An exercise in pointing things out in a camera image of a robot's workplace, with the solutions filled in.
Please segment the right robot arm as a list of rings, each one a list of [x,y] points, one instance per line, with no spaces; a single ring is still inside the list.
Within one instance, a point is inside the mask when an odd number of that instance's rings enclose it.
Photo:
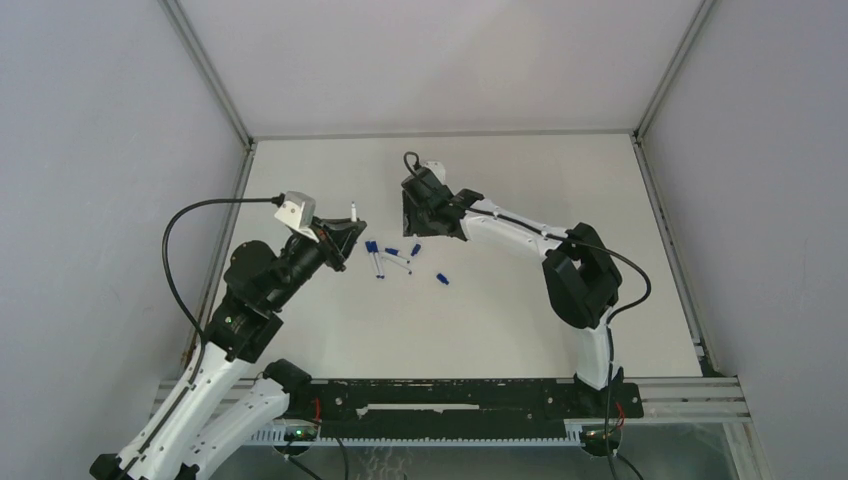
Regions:
[[[550,227],[496,205],[483,194],[454,193],[441,163],[423,163],[415,152],[403,156],[408,175],[402,181],[404,233],[479,243],[533,261],[542,272],[554,314],[577,338],[574,381],[579,406],[592,416],[621,422],[616,404],[623,369],[615,358],[611,322],[623,312],[617,265],[624,256],[608,249],[586,223],[571,229]]]

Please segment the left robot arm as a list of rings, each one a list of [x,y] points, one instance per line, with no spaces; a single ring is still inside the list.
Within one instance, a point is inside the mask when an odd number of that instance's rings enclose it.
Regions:
[[[99,455],[95,479],[208,479],[263,425],[305,414],[310,375],[286,360],[269,364],[248,393],[214,412],[281,328],[283,306],[322,267],[341,272],[367,224],[314,218],[280,251],[261,240],[239,245],[224,274],[225,295],[190,366],[140,433]]]

